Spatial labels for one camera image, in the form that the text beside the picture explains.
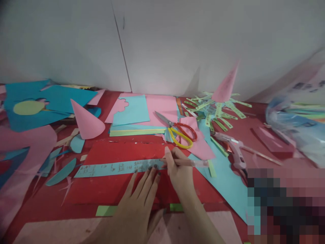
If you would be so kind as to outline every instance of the paper scrap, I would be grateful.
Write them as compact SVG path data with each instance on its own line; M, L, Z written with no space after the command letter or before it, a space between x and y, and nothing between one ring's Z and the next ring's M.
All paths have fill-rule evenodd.
M113 216L117 206L98 206L96 216Z
M70 142L70 148L75 153L81 153L82 148L85 144L85 140L81 138L81 135L76 135Z
M105 124L101 120L96 118L72 99L71 104L82 139L86 140L95 138L105 130Z
M99 177L132 174L137 169L138 172L145 172L150 166L157 165L160 169L164 163L159 159L136 160L109 164L82 165L75 178Z
M47 186L53 186L62 180L64 178L68 177L69 174L73 171L75 164L77 162L77 159L72 159L70 163L68 163L66 166L64 166L59 172L57 172L51 179L49 179L46 182Z

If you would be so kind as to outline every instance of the pink paper cone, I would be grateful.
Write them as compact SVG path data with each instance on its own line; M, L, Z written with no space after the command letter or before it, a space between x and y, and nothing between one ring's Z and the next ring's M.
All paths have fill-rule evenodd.
M229 72L226 78L224 78L224 80L218 86L217 90L213 93L212 99L214 101L220 103L229 101L231 93L233 92L233 87L238 70L238 64L239 61L237 62L236 66Z
M95 138L105 130L105 124L101 120L96 118L72 99L71 104L82 139L86 140Z

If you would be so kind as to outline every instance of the craft paper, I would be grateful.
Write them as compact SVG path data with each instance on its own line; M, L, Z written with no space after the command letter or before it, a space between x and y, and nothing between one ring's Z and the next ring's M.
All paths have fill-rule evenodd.
M96 91L96 92L97 92L96 96L94 96L94 98L91 99L91 100L89 101L89 103L87 103L88 105L97 105L98 102L99 102L99 100L102 98L102 95L104 94L105 89L98 90L98 91Z
M96 216L113 216L117 206L98 206Z
M92 139L105 130L105 124L71 99L81 138Z
M29 147L24 161L0 189L0 202L2 203L0 238L2 238L19 211L31 181L51 153L57 141L57 135L49 125L22 133L0 126L0 135L0 151L14 151ZM18 171L28 172L28 174L21 174Z
M102 113L102 109L99 108L99 107L93 107L93 108L90 108L90 109L88 109L88 111L89 111L92 115L94 115L96 118L98 118L99 115L101 115L101 113Z
M212 95L212 99L216 102L223 103L230 100L231 93L233 91L235 79L237 76L239 62L236 66L229 72L226 78L221 82L216 91Z
M131 174L134 173L136 169L138 170L138 172L145 172L150 166L154 166L155 164L157 165L157 169L160 169L164 165L164 163L159 159L147 159L109 164L83 165L79 168L78 172L74 177L87 178Z
M121 97L140 96L141 94L134 93L122 93ZM177 107L176 98L172 96L160 96L160 95L145 95L147 100L147 107L149 112L150 121L137 123L138 125L150 125L150 126L164 126L166 124L156 115L155 111L164 115L172 122L177 121ZM105 123L113 123L113 116L117 112L118 107L114 104L111 112L109 113Z
M57 172L51 179L49 179L48 182L46 182L46 185L53 186L53 185L61 182L62 180L64 180L64 178L68 177L69 174L73 171L76 162L77 162L77 159L75 159L75 158L72 159L72 161L70 163L68 163L66 166L64 166L62 168L62 170Z
M85 140L81 138L81 135L76 135L70 142L70 148L75 153L81 153L82 148L85 144Z
M113 125L133 124L150 121L145 95L135 97L119 97L129 104L123 112L114 114Z
M200 131L197 126L196 118L195 117L185 117L185 118L182 118L180 120L180 122L191 126L197 134L197 140L195 142L193 142L193 146L187 150L202 160L208 160L208 159L215 158L216 156L214 155L213 151L211 150L211 148L209 147L207 142L204 140L203 132ZM205 120L201 120L200 122L204 123L203 125L204 125L204 127L206 127ZM191 135L191 131L189 129L187 129L186 127L184 127L183 129L188 135ZM210 127L206 127L206 130L209 132L209 138L210 138ZM181 138L181 144L188 145L188 142Z

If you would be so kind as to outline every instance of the light blue paper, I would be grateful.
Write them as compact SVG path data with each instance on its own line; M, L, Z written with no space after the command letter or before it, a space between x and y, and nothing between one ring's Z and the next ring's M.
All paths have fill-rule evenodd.
M120 97L129 103L123 112L114 114L113 125L125 125L150 121L145 95L134 97Z
M92 115L94 115L96 118L98 118L99 115L101 115L101 113L102 113L102 109L100 107L93 107L93 108L88 109L88 111Z
M47 159L45 160L45 162L43 163L43 165L41 166L41 168L39 170L39 172L43 172L41 175L42 177L48 176L48 174L50 173L50 171L54 165L55 158L58 156L61 149L62 149L62 147L59 147L58 149L51 152L50 155L47 157Z
M48 182L46 182L46 185L53 186L68 177L69 174L73 171L76 162L77 159L72 159L72 161L64 166L62 170L60 170L51 179L49 179Z
M81 138L81 135L78 134L74 138L72 138L70 142L70 147L73 152L81 153L84 144L85 144L85 140L83 140Z
M150 166L157 165L160 169L164 163L159 159L127 161L110 164L82 165L74 178L87 178L99 176L111 176L131 174L137 169L138 172L145 172Z

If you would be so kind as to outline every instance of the green paper strip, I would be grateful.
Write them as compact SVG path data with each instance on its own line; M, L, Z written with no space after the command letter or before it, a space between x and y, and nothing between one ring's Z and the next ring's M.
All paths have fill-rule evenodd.
M211 141L217 146L219 151L225 156L228 157L229 153L226 152L226 150L221 146L213 137L211 137Z
M233 128L233 126L231 125L231 123L229 123L228 121L226 121L224 118L221 118L220 117L219 119L221 119L226 124L226 126L229 127L229 129Z
M212 178L216 178L217 177L217 174L216 174L216 171L214 170L214 166L213 166L213 163L211 160L208 160L208 163L209 163L209 170L210 170L210 175Z
M169 205L171 212L183 212L183 206L180 203L171 203Z
M217 123L217 125L219 125L219 127L223 130L223 131L228 131L228 129L223 125L221 124L217 118L213 119L214 122Z
M248 103L244 103L244 102L241 102L241 101L237 101L237 100L232 99L232 98L230 99L230 101L236 102L236 103L239 103L239 104L242 104L242 105L247 106L247 107L252 107L252 105L250 105Z
M246 118L246 116L241 111L239 111L238 108L236 108L234 104L232 104L229 101L226 101L225 104L228 108L230 108L232 111L234 111L238 115L239 118L241 118L241 119Z
M98 206L96 216L113 216L117 206Z

